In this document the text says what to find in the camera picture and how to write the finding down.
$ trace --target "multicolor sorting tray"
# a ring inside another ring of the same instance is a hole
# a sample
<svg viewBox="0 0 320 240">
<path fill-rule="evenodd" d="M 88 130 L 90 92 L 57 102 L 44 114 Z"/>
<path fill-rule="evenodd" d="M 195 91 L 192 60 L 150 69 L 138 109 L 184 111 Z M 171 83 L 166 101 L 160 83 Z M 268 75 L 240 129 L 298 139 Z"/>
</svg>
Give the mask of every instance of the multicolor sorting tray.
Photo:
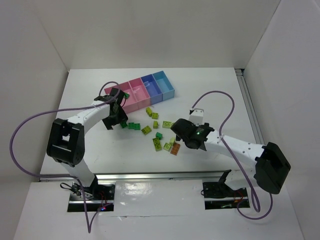
<svg viewBox="0 0 320 240">
<path fill-rule="evenodd" d="M 175 89 L 164 71 L 127 81 L 119 86 L 122 91 L 130 95 L 126 101 L 123 100 L 125 104 L 122 108 L 127 114 L 175 96 Z M 112 87 L 108 87 L 104 91 L 109 94 L 111 89 Z"/>
</svg>

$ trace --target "cable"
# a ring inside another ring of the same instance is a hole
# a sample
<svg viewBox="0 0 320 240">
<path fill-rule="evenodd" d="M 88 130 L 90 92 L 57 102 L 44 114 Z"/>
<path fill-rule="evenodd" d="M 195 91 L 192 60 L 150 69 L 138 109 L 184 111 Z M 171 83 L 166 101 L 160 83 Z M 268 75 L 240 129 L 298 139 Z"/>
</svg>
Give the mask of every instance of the cable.
<svg viewBox="0 0 320 240">
<path fill-rule="evenodd" d="M 124 107 L 124 105 L 126 104 L 126 101 L 127 101 L 127 99 L 126 98 L 124 98 L 124 103 L 122 104 L 122 108 Z"/>
<path fill-rule="evenodd" d="M 256 193 L 256 191 L 255 191 L 255 189 L 254 189 L 254 186 L 252 185 L 252 183 L 251 183 L 248 175 L 246 174 L 245 169 L 242 167 L 242 165 L 241 165 L 240 161 L 238 160 L 237 156 L 235 155 L 235 153 L 232 151 L 232 149 L 229 147 L 229 145 L 227 144 L 227 142 L 226 142 L 226 141 L 224 140 L 224 138 L 222 137 L 222 136 L 223 136 L 223 135 L 222 135 L 222 129 L 223 129 L 224 125 L 225 125 L 226 122 L 229 120 L 229 118 L 231 117 L 231 115 L 233 114 L 233 112 L 234 112 L 234 110 L 235 110 L 235 100 L 233 99 L 233 97 L 232 97 L 230 94 L 228 94 L 228 93 L 226 93 L 226 92 L 224 92 L 224 91 L 219 91 L 219 90 L 208 91 L 208 92 L 206 92 L 205 94 L 203 94 L 202 96 L 200 96 L 200 97 L 198 98 L 198 100 L 193 104 L 193 106 L 192 106 L 191 108 L 193 109 L 193 108 L 197 105 L 197 103 L 198 103 L 204 96 L 206 96 L 206 95 L 208 95 L 208 94 L 213 94 L 213 93 L 218 93 L 218 94 L 226 95 L 226 96 L 228 96 L 228 97 L 230 98 L 230 100 L 231 100 L 231 102 L 232 102 L 231 111 L 230 111 L 230 113 L 228 114 L 228 116 L 224 119 L 224 121 L 222 122 L 222 124 L 221 124 L 221 126 L 220 126 L 220 128 L 219 128 L 219 136 L 220 136 L 221 141 L 223 142 L 223 144 L 224 144 L 225 147 L 228 149 L 229 153 L 232 155 L 233 159 L 235 160 L 235 162 L 236 162 L 237 165 L 239 166 L 242 174 L 244 175 L 244 178 L 245 178 L 246 181 L 248 182 L 248 184 L 249 184 L 249 186 L 250 186 L 250 188 L 251 188 L 251 199 L 252 199 L 253 208 L 254 208 L 254 210 L 255 210 L 257 213 L 259 213 L 260 210 L 261 210 L 261 206 L 260 206 L 260 201 L 259 201 L 258 195 L 257 195 L 257 193 Z M 273 199 L 272 199 L 272 195 L 271 195 L 271 194 L 270 194 L 270 198 L 271 198 L 270 209 L 268 210 L 268 212 L 267 212 L 265 215 L 263 215 L 263 216 L 261 216 L 261 217 L 253 218 L 253 217 L 246 216 L 246 215 L 244 215 L 242 212 L 240 212 L 240 210 L 239 210 L 239 205 L 240 205 L 240 203 L 241 203 L 243 200 L 238 203 L 238 205 L 237 205 L 237 210 L 238 210 L 238 212 L 239 212 L 243 217 L 245 217 L 245 218 L 247 218 L 247 219 L 251 219 L 251 220 L 263 219 L 263 218 L 265 218 L 265 217 L 271 212 L 271 210 L 272 210 L 272 207 L 273 207 Z"/>
<path fill-rule="evenodd" d="M 104 87 L 108 84 L 116 84 L 117 87 L 118 87 L 118 92 L 116 93 L 115 96 L 113 96 L 111 99 L 109 99 L 108 101 L 106 102 L 103 102 L 101 104 L 98 104 L 98 105 L 91 105 L 91 106 L 85 106 L 85 107 L 75 107 L 75 108 L 63 108 L 63 109 L 57 109 L 57 110 L 51 110 L 51 111 L 44 111 L 44 112 L 40 112 L 38 114 L 35 114 L 33 116 L 30 116 L 28 117 L 27 119 L 25 119 L 23 122 L 21 122 L 17 127 L 16 129 L 14 130 L 12 136 L 11 136 L 11 139 L 10 139 L 10 143 L 9 143 L 9 151 L 10 151 L 10 156 L 12 158 L 12 161 L 14 162 L 14 164 L 22 171 L 24 172 L 25 174 L 28 174 L 32 177 L 35 177 L 35 178 L 48 178 L 48 179 L 54 179 L 54 178 L 72 178 L 74 180 L 77 180 L 79 185 L 80 185 L 80 189 L 81 189 L 81 192 L 82 192 L 82 195 L 85 196 L 85 189 L 84 189 L 84 186 L 82 185 L 82 182 L 76 177 L 76 176 L 72 176 L 72 175 L 69 175 L 69 174 L 57 174 L 57 175 L 54 175 L 54 174 L 36 174 L 36 173 L 33 173 L 33 172 L 30 172 L 26 169 L 24 169 L 17 161 L 16 157 L 15 157 L 15 154 L 14 154 L 14 149 L 13 149 L 13 144 L 14 144 L 14 139 L 18 133 L 18 131 L 20 130 L 20 128 L 25 125 L 27 122 L 29 122 L 30 120 L 34 119 L 34 118 L 37 118 L 37 117 L 40 117 L 42 115 L 46 115 L 46 114 L 52 114 L 52 113 L 59 113 L 59 112 L 66 112 L 66 111 L 78 111 L 78 110 L 87 110 L 87 109 L 93 109 L 93 108 L 96 108 L 96 107 L 100 107 L 104 104 L 109 104 L 111 103 L 112 101 L 114 101 L 117 96 L 119 95 L 120 93 L 120 87 L 119 87 L 119 84 L 115 81 L 109 81 L 107 83 L 105 83 L 102 88 L 100 89 L 99 91 L 99 96 L 101 95 L 101 92 L 102 90 L 104 89 Z M 84 197 L 83 198 L 83 207 L 84 207 L 84 215 L 85 215 L 85 220 L 86 220 L 86 224 L 87 224 L 87 228 L 88 228 L 88 233 L 91 233 L 91 227 L 92 227 L 92 222 L 95 218 L 95 216 L 97 215 L 98 212 L 101 211 L 101 208 L 98 208 L 97 212 L 93 215 L 92 219 L 91 219 L 91 222 L 89 222 L 89 217 L 88 217 L 88 210 L 87 210 L 87 203 L 86 203 L 86 198 Z"/>
<path fill-rule="evenodd" d="M 81 189 L 79 189 L 77 186 L 78 186 L 78 184 L 74 184 L 74 185 L 70 186 L 69 184 L 67 184 L 65 182 L 60 183 L 60 188 L 69 190 L 70 192 L 76 194 L 77 196 L 82 196 Z M 92 200 L 94 198 L 94 196 L 91 194 L 88 194 L 86 192 L 84 194 L 88 200 Z"/>
<path fill-rule="evenodd" d="M 239 190 L 237 190 L 237 193 L 241 196 L 241 198 L 240 199 L 236 199 L 236 192 L 234 192 L 234 197 L 233 197 L 234 203 L 241 202 L 244 199 L 243 194 Z"/>
</svg>

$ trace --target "orange lego brick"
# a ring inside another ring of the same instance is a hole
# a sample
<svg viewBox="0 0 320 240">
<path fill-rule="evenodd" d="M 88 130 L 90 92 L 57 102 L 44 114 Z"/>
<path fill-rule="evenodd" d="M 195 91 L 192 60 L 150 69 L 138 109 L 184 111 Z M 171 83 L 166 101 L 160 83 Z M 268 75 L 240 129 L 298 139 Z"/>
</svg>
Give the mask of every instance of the orange lego brick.
<svg viewBox="0 0 320 240">
<path fill-rule="evenodd" d="M 175 142 L 172 146 L 170 153 L 177 156 L 179 148 L 180 148 L 180 144 Z"/>
</svg>

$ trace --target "yellow-green lego brick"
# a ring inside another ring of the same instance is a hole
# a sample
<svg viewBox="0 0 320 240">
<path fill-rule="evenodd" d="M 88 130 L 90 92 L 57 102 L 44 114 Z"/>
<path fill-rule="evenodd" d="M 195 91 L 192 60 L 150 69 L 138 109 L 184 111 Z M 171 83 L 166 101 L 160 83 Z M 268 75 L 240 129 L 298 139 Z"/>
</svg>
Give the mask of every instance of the yellow-green lego brick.
<svg viewBox="0 0 320 240">
<path fill-rule="evenodd" d="M 146 111 L 146 113 L 149 115 L 149 117 L 152 116 L 152 110 L 151 110 L 150 107 L 147 107 L 147 108 L 145 109 L 145 111 Z"/>
<path fill-rule="evenodd" d="M 141 132 L 143 132 L 144 135 L 147 135 L 148 133 L 151 133 L 151 128 L 149 126 L 146 126 L 141 129 Z"/>
<path fill-rule="evenodd" d="M 159 126 L 158 122 L 157 121 L 153 121 L 153 128 L 154 129 L 157 129 Z"/>
<path fill-rule="evenodd" d="M 167 142 L 163 146 L 163 149 L 168 151 L 168 152 L 170 151 L 170 148 L 171 148 L 171 145 L 169 143 L 167 143 Z"/>
<path fill-rule="evenodd" d="M 169 144 L 172 146 L 176 141 L 176 138 L 173 136 L 172 138 L 170 138 Z"/>
<path fill-rule="evenodd" d="M 152 118 L 152 119 L 158 119 L 158 118 L 159 118 L 159 114 L 156 113 L 156 112 L 153 112 L 151 118 Z"/>
<path fill-rule="evenodd" d="M 156 152 L 162 150 L 160 140 L 158 138 L 153 138 L 152 141 Z"/>
<path fill-rule="evenodd" d="M 171 128 L 171 126 L 172 126 L 172 122 L 170 122 L 170 121 L 163 121 L 162 127 L 163 127 L 164 129 L 169 129 L 169 128 Z"/>
</svg>

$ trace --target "pink bin compartment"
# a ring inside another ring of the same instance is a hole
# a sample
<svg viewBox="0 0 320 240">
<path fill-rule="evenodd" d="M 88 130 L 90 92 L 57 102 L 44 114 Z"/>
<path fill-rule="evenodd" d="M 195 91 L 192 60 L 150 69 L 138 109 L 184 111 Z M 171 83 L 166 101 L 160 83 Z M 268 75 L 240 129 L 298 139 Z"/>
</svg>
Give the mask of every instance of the pink bin compartment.
<svg viewBox="0 0 320 240">
<path fill-rule="evenodd" d="M 129 84 L 129 82 L 124 82 L 119 84 L 120 89 L 122 91 L 124 91 L 125 93 L 129 94 L 129 98 L 125 101 L 125 99 L 123 98 L 122 100 L 122 105 L 124 104 L 124 106 L 122 107 L 123 110 L 125 111 L 126 114 L 131 113 L 133 111 L 137 111 L 139 109 L 138 107 L 138 101 L 136 100 L 136 97 L 134 95 L 134 92 Z M 112 88 L 116 88 L 117 86 L 114 87 L 108 87 L 104 89 L 105 94 L 109 94 L 111 92 Z"/>
<path fill-rule="evenodd" d="M 149 93 L 142 82 L 141 78 L 136 78 L 129 81 L 135 99 L 138 103 L 138 108 L 143 109 L 151 105 Z"/>
</svg>

